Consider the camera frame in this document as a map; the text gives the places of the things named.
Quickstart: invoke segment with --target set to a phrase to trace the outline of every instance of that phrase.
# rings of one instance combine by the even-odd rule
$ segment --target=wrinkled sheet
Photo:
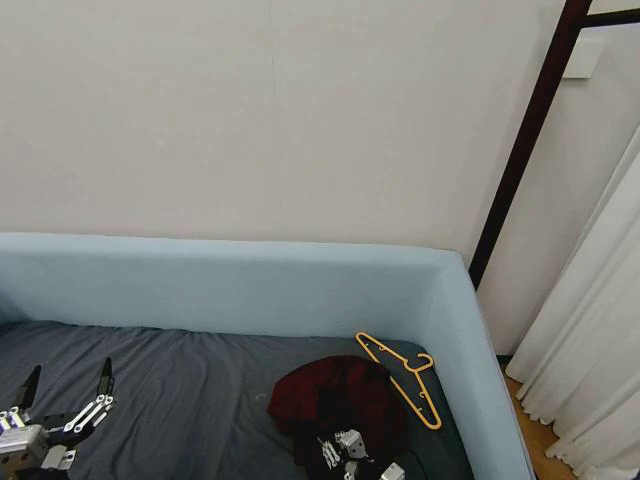
[[[407,342],[387,344],[407,358],[423,351]],[[33,414],[80,410],[95,398],[100,369],[111,356],[117,405],[79,445],[72,479],[304,479],[292,462],[290,439],[278,432],[266,407],[278,379],[331,355],[367,358],[354,339],[4,324],[0,409],[11,406],[18,386],[41,364]],[[380,358],[418,398],[412,375],[391,357]],[[430,480],[471,479],[437,376],[429,369],[423,378],[443,427],[426,429],[407,407],[411,449]],[[398,463],[409,480],[422,478],[409,453]]]

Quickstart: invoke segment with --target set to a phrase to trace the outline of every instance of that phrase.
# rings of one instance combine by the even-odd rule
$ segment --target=orange clothes hanger
[[[426,358],[427,359],[427,363],[422,365],[422,366],[420,366],[420,367],[418,367],[418,368],[411,368],[409,366],[409,360],[404,358],[402,355],[400,355],[399,353],[395,352],[394,350],[391,350],[384,343],[380,342],[379,340],[376,340],[375,338],[373,338],[368,333],[358,332],[356,334],[356,340],[362,346],[362,348],[364,348],[365,351],[369,354],[371,359],[376,363],[380,363],[380,360],[378,360],[378,358],[373,354],[373,352],[371,350],[369,350],[369,344],[365,340],[362,339],[363,337],[366,340],[368,340],[369,342],[375,343],[378,346],[378,348],[380,349],[381,352],[387,352],[387,353],[393,355],[397,360],[400,360],[402,362],[402,364],[404,365],[405,370],[407,370],[407,371],[409,371],[409,372],[411,372],[411,373],[413,373],[415,375],[416,380],[418,381],[418,384],[420,385],[420,397],[425,399],[427,401],[427,403],[429,404],[429,408],[431,409],[431,414],[433,415],[433,418],[435,419],[436,423],[429,422],[429,420],[427,420],[425,418],[425,416],[422,414],[422,407],[416,407],[415,403],[413,403],[411,401],[411,399],[409,398],[409,395],[407,395],[407,393],[403,390],[403,388],[398,384],[396,379],[393,378],[393,377],[390,377],[390,378],[391,378],[391,382],[393,383],[393,385],[400,392],[400,395],[402,395],[402,397],[409,404],[409,406],[414,411],[414,413],[418,416],[418,418],[422,421],[422,423],[424,423],[425,427],[430,428],[431,430],[438,430],[442,426],[442,420],[440,420],[440,415],[438,415],[438,412],[436,411],[436,407],[433,405],[433,401],[431,400],[431,397],[429,396],[429,392],[427,392],[427,388],[424,386],[424,383],[422,382],[422,378],[420,378],[420,372],[422,372],[423,370],[426,370],[427,368],[433,367],[433,358],[431,358],[431,356],[427,355],[426,353],[419,353],[418,357],[419,358]]]

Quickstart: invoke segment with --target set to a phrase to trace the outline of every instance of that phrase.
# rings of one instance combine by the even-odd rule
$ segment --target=bed
[[[2,234],[0,322],[2,405],[42,363],[35,408],[78,408],[114,359],[118,405],[76,478],[304,478],[264,411],[271,389],[308,361],[364,356],[358,331],[435,359],[444,427],[409,429],[430,478],[534,478],[453,252]]]

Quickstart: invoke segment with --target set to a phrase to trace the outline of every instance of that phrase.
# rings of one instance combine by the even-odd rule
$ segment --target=white curtain
[[[640,129],[507,368],[580,479],[640,467]]]

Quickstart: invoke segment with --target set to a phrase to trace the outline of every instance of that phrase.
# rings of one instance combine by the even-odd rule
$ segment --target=black metal frame
[[[566,0],[469,267],[476,289],[489,264],[580,31],[589,27],[640,22],[640,8],[589,15],[591,2]]]

